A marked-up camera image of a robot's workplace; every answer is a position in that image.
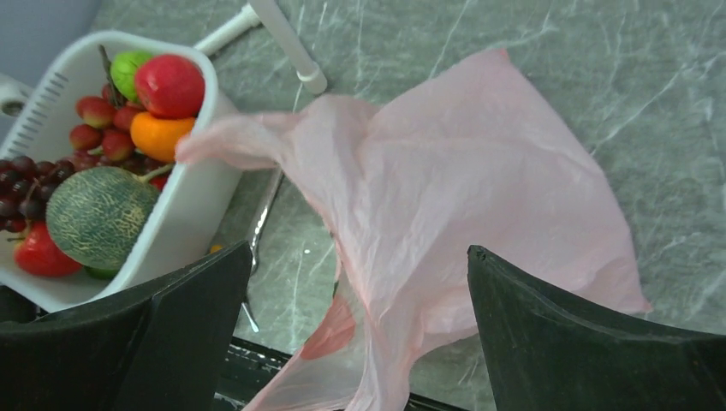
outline countertop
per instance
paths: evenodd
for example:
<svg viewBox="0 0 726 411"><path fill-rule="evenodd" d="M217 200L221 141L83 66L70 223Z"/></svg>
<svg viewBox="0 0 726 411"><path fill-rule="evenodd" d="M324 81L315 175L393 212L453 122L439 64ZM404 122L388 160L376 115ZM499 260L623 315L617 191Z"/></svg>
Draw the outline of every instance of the countertop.
<svg viewBox="0 0 726 411"><path fill-rule="evenodd" d="M384 104L463 57L506 47L605 170L631 224L654 311L647 319L726 333L724 0L280 0L332 92ZM104 0L94 28L192 45L240 0ZM301 90L264 29L213 57L241 110L293 110ZM247 173L218 240L245 235L266 183ZM293 352L330 303L335 252L318 216L282 185L251 283L262 327L236 335ZM493 410L476 337L414 368L412 390Z"/></svg>

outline melon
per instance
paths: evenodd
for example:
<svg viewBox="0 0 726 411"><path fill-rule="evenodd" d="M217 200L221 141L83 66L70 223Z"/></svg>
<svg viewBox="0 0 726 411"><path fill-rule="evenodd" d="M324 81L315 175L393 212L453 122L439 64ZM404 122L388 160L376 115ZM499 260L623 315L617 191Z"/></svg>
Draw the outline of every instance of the melon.
<svg viewBox="0 0 726 411"><path fill-rule="evenodd" d="M117 167L73 174L48 201L51 239L83 265L119 270L157 203L159 191L148 180L162 169L142 177Z"/></svg>

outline orange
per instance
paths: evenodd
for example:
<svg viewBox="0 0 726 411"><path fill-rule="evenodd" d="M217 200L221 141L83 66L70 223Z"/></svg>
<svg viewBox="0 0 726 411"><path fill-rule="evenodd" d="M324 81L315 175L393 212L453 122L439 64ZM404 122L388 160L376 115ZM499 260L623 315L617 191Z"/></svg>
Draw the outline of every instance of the orange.
<svg viewBox="0 0 726 411"><path fill-rule="evenodd" d="M163 119L145 111L131 122L131 140L146 156L164 163L174 163L176 142L194 127L196 118Z"/></svg>

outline green apple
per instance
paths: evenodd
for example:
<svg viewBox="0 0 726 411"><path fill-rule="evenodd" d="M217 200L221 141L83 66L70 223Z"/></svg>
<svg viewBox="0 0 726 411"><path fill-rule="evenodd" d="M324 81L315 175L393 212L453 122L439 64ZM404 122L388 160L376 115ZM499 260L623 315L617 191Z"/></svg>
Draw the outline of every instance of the green apple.
<svg viewBox="0 0 726 411"><path fill-rule="evenodd" d="M139 103L139 97L134 88L134 75L144 63L154 55L148 51L124 51L118 53L111 63L111 79L123 97L134 103Z"/></svg>

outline basket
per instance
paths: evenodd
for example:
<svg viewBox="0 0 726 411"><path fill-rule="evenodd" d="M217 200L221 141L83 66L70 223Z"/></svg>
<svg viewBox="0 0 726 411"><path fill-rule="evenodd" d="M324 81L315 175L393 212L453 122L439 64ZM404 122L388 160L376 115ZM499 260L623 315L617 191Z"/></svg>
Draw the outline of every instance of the basket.
<svg viewBox="0 0 726 411"><path fill-rule="evenodd" d="M219 90L214 67L201 52L128 33L96 32L73 43L45 72L0 147L2 158L27 155L36 161L55 161L73 151L68 132L81 123L75 102L85 95L99 95L106 83L99 45L111 58L138 49L194 62L205 78L206 95L192 134L215 118L237 112ZM13 246L3 241L7 245L0 248L0 283L53 313L167 274L207 253L240 177L241 171L221 160L175 166L126 263L110 282L83 272L64 278L31 276L15 265Z"/></svg>

